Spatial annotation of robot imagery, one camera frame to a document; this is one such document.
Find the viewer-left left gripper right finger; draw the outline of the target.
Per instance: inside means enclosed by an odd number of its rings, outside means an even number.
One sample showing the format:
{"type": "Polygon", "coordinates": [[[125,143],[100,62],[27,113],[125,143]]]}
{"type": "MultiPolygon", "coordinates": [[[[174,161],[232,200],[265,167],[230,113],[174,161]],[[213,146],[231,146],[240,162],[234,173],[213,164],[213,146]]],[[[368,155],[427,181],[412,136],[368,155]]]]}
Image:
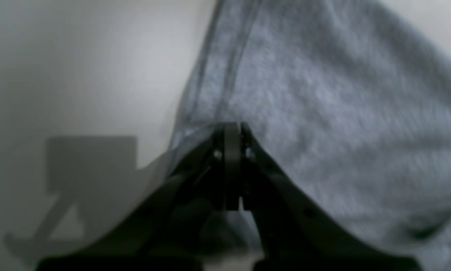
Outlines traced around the viewer-left left gripper right finger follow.
{"type": "Polygon", "coordinates": [[[251,212],[264,258],[255,271],[419,271],[412,257],[353,237],[305,196],[244,122],[224,125],[224,207],[251,212]]]}

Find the viewer-left left gripper left finger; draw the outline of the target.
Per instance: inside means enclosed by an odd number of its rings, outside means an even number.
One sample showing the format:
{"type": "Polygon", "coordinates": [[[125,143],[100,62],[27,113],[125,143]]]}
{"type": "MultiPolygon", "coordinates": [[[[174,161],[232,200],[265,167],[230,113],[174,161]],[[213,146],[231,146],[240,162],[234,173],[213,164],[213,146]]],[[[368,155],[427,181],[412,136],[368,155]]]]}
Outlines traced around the viewer-left left gripper left finger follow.
{"type": "Polygon", "coordinates": [[[106,235],[39,271],[201,271],[193,255],[211,215],[226,210],[226,125],[177,162],[164,183],[106,235]]]}

